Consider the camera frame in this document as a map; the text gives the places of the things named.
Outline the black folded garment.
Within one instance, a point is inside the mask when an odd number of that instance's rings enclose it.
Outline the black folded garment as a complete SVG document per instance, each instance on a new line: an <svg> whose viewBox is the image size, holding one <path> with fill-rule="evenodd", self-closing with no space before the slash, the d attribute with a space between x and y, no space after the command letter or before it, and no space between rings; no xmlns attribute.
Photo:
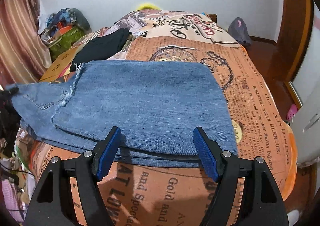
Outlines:
<svg viewBox="0 0 320 226"><path fill-rule="evenodd" d="M107 36L94 38L75 55L69 71L75 72L82 63L109 59L120 52L131 37L127 28L120 28Z"/></svg>

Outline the dark grey bag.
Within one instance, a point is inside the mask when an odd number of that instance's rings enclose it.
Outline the dark grey bag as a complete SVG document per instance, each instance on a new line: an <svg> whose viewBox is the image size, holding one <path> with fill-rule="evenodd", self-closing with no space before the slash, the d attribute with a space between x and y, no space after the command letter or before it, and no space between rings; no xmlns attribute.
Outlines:
<svg viewBox="0 0 320 226"><path fill-rule="evenodd" d="M239 44L244 47L249 47L252 44L252 40L248 34L247 26L244 20L240 17L236 17L229 25L228 34Z"/></svg>

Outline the yellow plush item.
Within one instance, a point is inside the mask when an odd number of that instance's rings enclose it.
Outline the yellow plush item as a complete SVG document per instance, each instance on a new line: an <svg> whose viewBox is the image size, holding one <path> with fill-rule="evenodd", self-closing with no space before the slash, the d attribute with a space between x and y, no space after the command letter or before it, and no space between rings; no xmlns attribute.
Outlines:
<svg viewBox="0 0 320 226"><path fill-rule="evenodd" d="M142 3L136 10L160 10L160 8L152 3Z"/></svg>

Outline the pink slipper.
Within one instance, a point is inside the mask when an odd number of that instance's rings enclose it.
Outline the pink slipper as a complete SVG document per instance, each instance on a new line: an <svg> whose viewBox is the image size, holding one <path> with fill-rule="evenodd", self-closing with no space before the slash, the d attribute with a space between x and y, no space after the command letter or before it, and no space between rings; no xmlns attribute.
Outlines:
<svg viewBox="0 0 320 226"><path fill-rule="evenodd" d="M297 106L295 104L292 104L286 114L287 121L291 121L297 112L298 112Z"/></svg>

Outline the brown wooden door frame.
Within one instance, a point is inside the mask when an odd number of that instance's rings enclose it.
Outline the brown wooden door frame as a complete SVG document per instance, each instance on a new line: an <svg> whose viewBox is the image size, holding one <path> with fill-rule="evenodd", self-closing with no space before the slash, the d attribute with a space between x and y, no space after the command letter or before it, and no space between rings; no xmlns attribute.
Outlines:
<svg viewBox="0 0 320 226"><path fill-rule="evenodd" d="M293 81L306 54L313 25L313 0L283 0L283 14L272 56L274 79Z"/></svg>

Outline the blue denim jeans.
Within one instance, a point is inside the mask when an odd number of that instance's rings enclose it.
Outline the blue denim jeans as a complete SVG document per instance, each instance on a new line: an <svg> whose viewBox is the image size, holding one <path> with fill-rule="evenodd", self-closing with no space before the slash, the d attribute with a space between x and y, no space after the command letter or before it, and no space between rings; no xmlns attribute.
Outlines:
<svg viewBox="0 0 320 226"><path fill-rule="evenodd" d="M21 125L37 140L72 152L92 150L112 127L116 161L198 167L193 130L201 127L237 154L231 118L209 68L178 61L92 61L63 83L10 85Z"/></svg>

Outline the white appliance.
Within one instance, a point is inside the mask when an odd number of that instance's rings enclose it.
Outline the white appliance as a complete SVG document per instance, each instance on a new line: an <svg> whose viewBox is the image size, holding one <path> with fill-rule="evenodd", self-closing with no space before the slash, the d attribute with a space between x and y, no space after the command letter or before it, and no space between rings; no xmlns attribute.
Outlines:
<svg viewBox="0 0 320 226"><path fill-rule="evenodd" d="M319 162L319 8L314 6L310 41L293 88L302 107L290 120L297 147L297 165Z"/></svg>

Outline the pile of clothes and bags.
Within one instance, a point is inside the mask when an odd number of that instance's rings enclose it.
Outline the pile of clothes and bags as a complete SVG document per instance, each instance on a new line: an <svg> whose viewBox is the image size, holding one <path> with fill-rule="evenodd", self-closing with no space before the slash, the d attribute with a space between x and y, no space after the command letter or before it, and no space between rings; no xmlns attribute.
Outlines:
<svg viewBox="0 0 320 226"><path fill-rule="evenodd" d="M41 15L39 24L38 34L48 47L52 61L91 32L88 20L76 8L63 8L57 13Z"/></svg>

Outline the brown cardboard box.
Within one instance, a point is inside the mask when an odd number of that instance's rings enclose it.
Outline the brown cardboard box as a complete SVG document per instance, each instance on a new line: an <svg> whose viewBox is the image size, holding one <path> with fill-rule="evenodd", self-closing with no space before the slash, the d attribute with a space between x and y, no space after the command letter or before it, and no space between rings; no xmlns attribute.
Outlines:
<svg viewBox="0 0 320 226"><path fill-rule="evenodd" d="M40 82L51 82L63 76L75 56L77 48L71 48L60 54L41 77Z"/></svg>

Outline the striped pink curtain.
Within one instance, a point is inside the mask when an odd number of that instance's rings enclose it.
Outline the striped pink curtain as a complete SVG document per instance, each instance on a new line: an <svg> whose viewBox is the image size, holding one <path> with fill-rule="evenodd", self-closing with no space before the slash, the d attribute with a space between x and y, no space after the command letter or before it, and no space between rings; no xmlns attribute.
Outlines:
<svg viewBox="0 0 320 226"><path fill-rule="evenodd" d="M52 64L39 30L40 0L1 0L1 86L38 82Z"/></svg>

